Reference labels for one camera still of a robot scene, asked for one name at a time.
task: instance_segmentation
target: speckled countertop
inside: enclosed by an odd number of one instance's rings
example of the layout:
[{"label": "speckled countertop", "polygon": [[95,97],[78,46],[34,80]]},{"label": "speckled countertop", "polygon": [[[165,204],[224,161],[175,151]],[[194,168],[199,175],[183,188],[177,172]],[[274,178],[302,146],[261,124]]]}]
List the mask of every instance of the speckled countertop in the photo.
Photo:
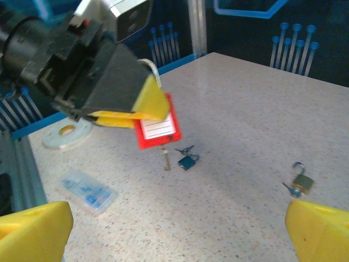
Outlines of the speckled countertop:
[{"label": "speckled countertop", "polygon": [[[305,198],[347,209],[349,88],[209,54],[162,76],[183,139],[140,151],[133,130],[94,127],[80,144],[43,148],[47,128],[30,140],[49,201],[67,200],[74,228],[71,261],[297,261],[281,184],[301,161],[316,183]],[[195,145],[183,171],[174,148]],[[81,169],[120,196],[94,217],[57,190]]]}]

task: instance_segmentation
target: key tag label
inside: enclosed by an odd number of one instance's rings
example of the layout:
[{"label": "key tag label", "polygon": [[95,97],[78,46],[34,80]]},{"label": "key tag label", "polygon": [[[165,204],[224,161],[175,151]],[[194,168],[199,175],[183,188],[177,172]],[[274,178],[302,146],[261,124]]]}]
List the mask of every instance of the key tag label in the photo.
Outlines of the key tag label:
[{"label": "key tag label", "polygon": [[182,138],[171,95],[166,93],[165,96],[170,102],[170,113],[164,121],[134,120],[140,149],[176,142]]}]

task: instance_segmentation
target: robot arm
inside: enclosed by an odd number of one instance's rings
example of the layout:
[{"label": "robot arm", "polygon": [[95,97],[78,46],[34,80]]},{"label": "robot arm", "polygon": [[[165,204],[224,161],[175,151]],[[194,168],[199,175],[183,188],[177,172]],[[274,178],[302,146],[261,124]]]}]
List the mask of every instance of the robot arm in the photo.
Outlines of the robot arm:
[{"label": "robot arm", "polygon": [[16,86],[17,94],[21,85],[37,88],[76,121],[132,127],[125,118],[163,120],[169,104],[154,76],[103,31],[102,24],[73,13],[49,29],[0,4],[2,84]]}]

